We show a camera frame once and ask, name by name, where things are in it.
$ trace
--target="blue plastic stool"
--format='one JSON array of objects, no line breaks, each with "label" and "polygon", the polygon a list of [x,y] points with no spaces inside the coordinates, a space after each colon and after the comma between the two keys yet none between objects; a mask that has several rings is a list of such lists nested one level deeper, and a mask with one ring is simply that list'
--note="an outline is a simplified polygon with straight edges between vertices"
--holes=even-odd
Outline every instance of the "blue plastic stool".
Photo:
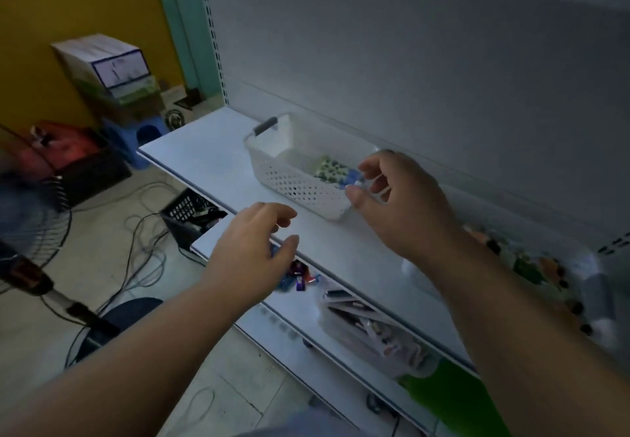
[{"label": "blue plastic stool", "polygon": [[139,156],[136,150],[169,132],[164,120],[159,116],[142,122],[130,123],[126,126],[103,119],[103,129],[114,148],[122,154],[125,161],[138,170],[147,168],[149,162]]}]

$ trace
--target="forearm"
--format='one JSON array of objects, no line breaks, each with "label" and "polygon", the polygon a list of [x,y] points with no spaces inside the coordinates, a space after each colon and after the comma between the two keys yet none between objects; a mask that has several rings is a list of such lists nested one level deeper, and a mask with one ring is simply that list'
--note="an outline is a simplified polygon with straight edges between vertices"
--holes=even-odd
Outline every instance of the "forearm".
[{"label": "forearm", "polygon": [[12,436],[153,436],[244,310],[202,281],[22,402]]},{"label": "forearm", "polygon": [[630,387],[601,351],[489,251],[456,241],[428,274],[512,432],[627,435]]}]

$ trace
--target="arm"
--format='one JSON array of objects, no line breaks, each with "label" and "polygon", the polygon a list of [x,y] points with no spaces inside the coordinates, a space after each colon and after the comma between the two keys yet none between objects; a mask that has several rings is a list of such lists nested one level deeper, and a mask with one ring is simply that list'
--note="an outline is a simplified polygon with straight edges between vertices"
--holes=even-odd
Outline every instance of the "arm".
[{"label": "arm", "polygon": [[279,204],[241,211],[198,284],[21,402],[0,434],[156,435],[213,346],[293,261],[297,236],[273,258],[269,238],[295,215]]},{"label": "arm", "polygon": [[630,435],[630,384],[607,356],[555,316],[520,278],[462,230],[437,182],[383,151],[359,167],[374,181],[346,194],[390,249],[445,299],[455,326],[515,436]]}]

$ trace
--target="hand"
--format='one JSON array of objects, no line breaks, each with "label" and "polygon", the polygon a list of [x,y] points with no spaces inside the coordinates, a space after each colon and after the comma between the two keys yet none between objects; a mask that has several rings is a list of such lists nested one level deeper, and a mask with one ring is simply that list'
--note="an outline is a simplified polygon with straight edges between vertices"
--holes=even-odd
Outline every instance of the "hand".
[{"label": "hand", "polygon": [[205,280],[217,284],[236,300],[240,312],[269,296],[295,259],[299,243],[289,236],[271,257],[269,238],[286,228],[297,216],[290,206],[254,203],[237,214],[217,242],[204,272]]},{"label": "hand", "polygon": [[358,186],[346,196],[382,242],[421,269],[445,252],[463,234],[435,178],[402,153],[383,150],[366,158],[358,169],[374,180],[369,191]]}]

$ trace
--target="basket handle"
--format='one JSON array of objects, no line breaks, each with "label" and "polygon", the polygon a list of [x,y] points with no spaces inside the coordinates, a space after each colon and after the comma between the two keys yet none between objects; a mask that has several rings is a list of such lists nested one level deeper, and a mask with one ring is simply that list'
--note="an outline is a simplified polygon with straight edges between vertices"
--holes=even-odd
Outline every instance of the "basket handle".
[{"label": "basket handle", "polygon": [[263,123],[261,123],[259,126],[254,128],[254,137],[257,137],[258,135],[260,135],[262,132],[269,130],[271,127],[273,127],[276,123],[278,123],[278,117],[271,117],[270,119],[264,121]]}]

